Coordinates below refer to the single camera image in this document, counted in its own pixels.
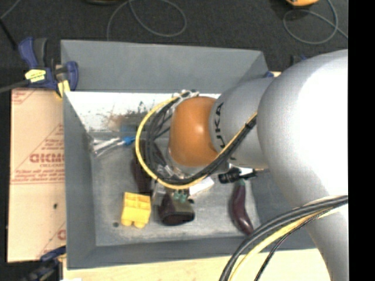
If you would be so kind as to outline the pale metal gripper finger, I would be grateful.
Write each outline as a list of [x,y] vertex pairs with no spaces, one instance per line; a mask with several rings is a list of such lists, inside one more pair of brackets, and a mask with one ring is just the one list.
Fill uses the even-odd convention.
[[160,183],[155,183],[152,190],[152,205],[160,206],[165,195],[165,187]]

